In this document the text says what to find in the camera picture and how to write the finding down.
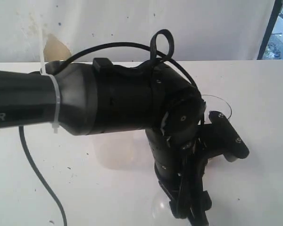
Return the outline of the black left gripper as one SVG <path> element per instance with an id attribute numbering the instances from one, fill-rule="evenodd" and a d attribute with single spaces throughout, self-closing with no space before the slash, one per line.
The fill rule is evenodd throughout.
<path id="1" fill-rule="evenodd" d="M 158 183 L 169 198 L 171 213 L 177 219 L 187 219 L 193 226 L 209 225 L 206 210 L 211 200 L 203 190 L 197 173 L 194 153 L 198 125 L 172 129 L 147 129 L 146 136 L 154 157 L 154 170 Z"/>

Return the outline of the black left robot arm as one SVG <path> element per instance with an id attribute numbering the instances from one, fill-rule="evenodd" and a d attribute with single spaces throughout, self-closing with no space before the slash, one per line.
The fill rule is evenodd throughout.
<path id="1" fill-rule="evenodd" d="M 164 63 L 127 68 L 106 58 L 56 75 L 0 71 L 0 129 L 57 122 L 75 136 L 145 130 L 159 184 L 176 218 L 208 225 L 198 88 Z"/>

